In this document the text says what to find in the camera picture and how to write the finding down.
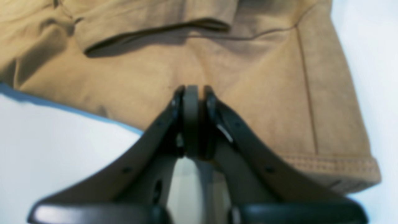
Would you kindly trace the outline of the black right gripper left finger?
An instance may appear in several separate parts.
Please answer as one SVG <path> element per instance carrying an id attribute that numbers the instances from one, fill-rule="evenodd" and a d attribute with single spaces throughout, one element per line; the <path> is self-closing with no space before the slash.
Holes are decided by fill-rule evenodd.
<path id="1" fill-rule="evenodd" d="M 166 204 L 175 163 L 188 152 L 184 128 L 197 117 L 198 87 L 180 86 L 122 156 L 87 179 L 38 201 L 30 224 L 171 224 Z"/>

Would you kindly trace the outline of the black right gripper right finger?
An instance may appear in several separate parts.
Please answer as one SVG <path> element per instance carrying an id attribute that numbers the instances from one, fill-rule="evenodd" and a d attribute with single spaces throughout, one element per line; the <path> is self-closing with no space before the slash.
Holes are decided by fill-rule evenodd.
<path id="1" fill-rule="evenodd" d="M 366 224 L 355 201 L 310 180 L 269 149 L 243 119 L 204 87 L 206 159 L 223 172 L 229 224 Z"/>

